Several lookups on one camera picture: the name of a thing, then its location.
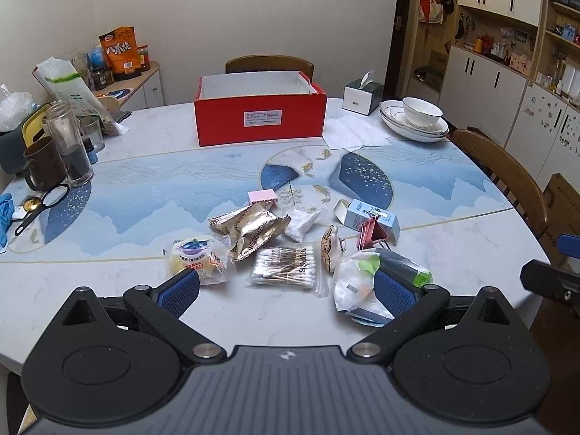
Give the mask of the gold foil snack packet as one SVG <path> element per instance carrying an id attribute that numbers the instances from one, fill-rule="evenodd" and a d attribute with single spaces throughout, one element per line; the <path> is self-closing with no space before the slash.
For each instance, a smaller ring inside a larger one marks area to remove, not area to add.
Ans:
<path id="1" fill-rule="evenodd" d="M 242 261 L 269 241 L 282 234 L 291 218 L 276 216 L 269 211 L 258 211 L 244 218 L 239 224 L 239 234 L 233 248 L 233 258 Z"/>

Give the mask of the small glass cup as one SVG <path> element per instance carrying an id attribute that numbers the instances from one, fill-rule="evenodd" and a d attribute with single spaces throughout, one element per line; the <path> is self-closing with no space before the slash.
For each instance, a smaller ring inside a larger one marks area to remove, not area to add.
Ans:
<path id="1" fill-rule="evenodd" d="M 104 150 L 105 144 L 101 133 L 100 118 L 98 115 L 80 116 L 78 118 L 82 138 L 88 138 L 96 153 Z"/>

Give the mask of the red lid sauce jar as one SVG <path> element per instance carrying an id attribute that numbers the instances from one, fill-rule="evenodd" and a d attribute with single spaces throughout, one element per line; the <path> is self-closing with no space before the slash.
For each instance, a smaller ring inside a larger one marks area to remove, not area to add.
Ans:
<path id="1" fill-rule="evenodd" d="M 150 69 L 150 61 L 147 44 L 138 46 L 138 58 L 140 58 L 141 70 L 143 72 L 148 71 Z"/>

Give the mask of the clear bag white beads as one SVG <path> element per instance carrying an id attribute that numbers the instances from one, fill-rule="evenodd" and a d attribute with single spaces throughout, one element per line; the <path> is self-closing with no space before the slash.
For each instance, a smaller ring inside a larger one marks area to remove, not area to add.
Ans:
<path id="1" fill-rule="evenodd" d="M 322 211 L 315 207 L 294 207 L 289 209 L 286 214 L 290 218 L 290 222 L 283 234 L 290 240 L 301 243 L 304 241 L 306 234 L 312 229 L 312 226 L 316 224 L 316 220 L 319 219 Z"/>

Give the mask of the red binder clip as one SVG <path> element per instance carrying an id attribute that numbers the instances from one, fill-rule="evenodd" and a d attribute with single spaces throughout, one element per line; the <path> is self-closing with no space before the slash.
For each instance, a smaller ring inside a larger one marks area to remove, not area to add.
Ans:
<path id="1" fill-rule="evenodd" d="M 388 241 L 388 233 L 377 222 L 377 218 L 366 220 L 360 227 L 357 248 L 359 250 L 373 248 L 382 241 Z"/>

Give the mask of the orange snack bag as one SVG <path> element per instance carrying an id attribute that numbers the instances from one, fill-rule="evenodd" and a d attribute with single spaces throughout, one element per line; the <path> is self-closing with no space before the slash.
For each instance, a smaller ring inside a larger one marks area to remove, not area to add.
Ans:
<path id="1" fill-rule="evenodd" d="M 129 80 L 142 72 L 135 29 L 119 26 L 99 36 L 104 60 L 114 80 Z"/>

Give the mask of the dark brown mug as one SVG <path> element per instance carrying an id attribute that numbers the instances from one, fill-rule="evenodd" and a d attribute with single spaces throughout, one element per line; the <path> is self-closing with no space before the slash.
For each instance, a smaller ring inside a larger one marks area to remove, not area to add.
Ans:
<path id="1" fill-rule="evenodd" d="M 61 184 L 66 171 L 52 137 L 36 140 L 24 152 L 26 184 L 33 191 L 49 191 Z"/>

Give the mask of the wooden chair behind table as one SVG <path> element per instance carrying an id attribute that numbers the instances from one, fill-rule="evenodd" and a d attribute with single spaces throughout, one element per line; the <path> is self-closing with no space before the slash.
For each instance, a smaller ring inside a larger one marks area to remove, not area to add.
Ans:
<path id="1" fill-rule="evenodd" d="M 277 54 L 253 54 L 237 57 L 225 64 L 225 73 L 247 73 L 268 71 L 299 71 L 309 80 L 314 78 L 312 62 L 295 56 Z"/>

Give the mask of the pink sticky note pad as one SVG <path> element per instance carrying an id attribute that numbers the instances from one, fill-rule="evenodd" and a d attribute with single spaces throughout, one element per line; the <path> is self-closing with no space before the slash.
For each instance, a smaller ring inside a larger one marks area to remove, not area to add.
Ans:
<path id="1" fill-rule="evenodd" d="M 268 188 L 267 190 L 249 191 L 248 199 L 251 204 L 275 203 L 278 200 L 278 196 L 274 190 Z"/>

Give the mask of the blueberry bread packet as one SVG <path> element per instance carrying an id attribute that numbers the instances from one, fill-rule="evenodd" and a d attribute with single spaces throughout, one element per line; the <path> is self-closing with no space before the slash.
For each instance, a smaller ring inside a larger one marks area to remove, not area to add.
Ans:
<path id="1" fill-rule="evenodd" d="M 226 283 L 236 275 L 230 240 L 225 236 L 196 234 L 192 238 L 173 241 L 166 249 L 165 257 L 168 277 L 184 270 L 194 270 L 202 286 Z"/>

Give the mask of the white mask bag green label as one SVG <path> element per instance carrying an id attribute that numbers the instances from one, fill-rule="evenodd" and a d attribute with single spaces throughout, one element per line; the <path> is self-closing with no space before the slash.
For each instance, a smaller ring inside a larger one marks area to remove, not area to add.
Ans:
<path id="1" fill-rule="evenodd" d="M 432 283 L 430 270 L 397 252 L 387 248 L 362 250 L 342 259 L 334 271 L 333 299 L 339 313 L 370 327 L 381 327 L 394 319 L 374 295 L 378 270 L 418 288 Z"/>

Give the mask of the cotton swab bag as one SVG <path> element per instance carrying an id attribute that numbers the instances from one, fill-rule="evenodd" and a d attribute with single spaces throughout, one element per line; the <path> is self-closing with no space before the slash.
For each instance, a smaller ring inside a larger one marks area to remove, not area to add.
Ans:
<path id="1" fill-rule="evenodd" d="M 329 293 L 315 245 L 261 248 L 254 258 L 248 281 L 253 286 L 301 289 L 318 298 L 325 298 Z"/>

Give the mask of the white plush keychain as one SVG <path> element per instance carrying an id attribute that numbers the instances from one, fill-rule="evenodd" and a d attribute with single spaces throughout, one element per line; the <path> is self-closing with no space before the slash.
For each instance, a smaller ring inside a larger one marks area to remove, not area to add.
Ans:
<path id="1" fill-rule="evenodd" d="M 324 269 L 333 274 L 346 251 L 346 241 L 340 237 L 338 228 L 330 225 L 320 240 L 320 256 Z"/>

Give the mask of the light blue carton box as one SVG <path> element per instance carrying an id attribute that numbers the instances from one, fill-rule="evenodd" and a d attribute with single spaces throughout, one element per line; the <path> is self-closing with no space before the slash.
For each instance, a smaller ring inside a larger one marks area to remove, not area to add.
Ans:
<path id="1" fill-rule="evenodd" d="M 376 219 L 377 224 L 385 231 L 386 240 L 396 245 L 400 236 L 400 226 L 397 216 L 359 199 L 347 202 L 340 199 L 333 208 L 334 215 L 343 226 L 359 232 L 363 224 L 370 219 Z"/>

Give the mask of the white sideboard cabinet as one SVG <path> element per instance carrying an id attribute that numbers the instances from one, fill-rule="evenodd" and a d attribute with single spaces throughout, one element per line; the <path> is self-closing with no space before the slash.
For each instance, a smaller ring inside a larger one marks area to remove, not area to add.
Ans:
<path id="1" fill-rule="evenodd" d="M 150 63 L 150 69 L 146 72 L 142 72 L 140 76 L 130 80 L 122 80 L 121 82 L 112 83 L 103 90 L 95 91 L 94 95 L 97 97 L 97 94 L 111 90 L 129 88 L 132 90 L 132 93 L 122 104 L 112 97 L 97 98 L 103 103 L 107 103 L 110 108 L 113 108 L 113 102 L 116 102 L 116 105 L 121 111 L 138 111 L 164 106 L 165 100 L 160 75 L 159 64 L 152 61 L 152 63 Z"/>

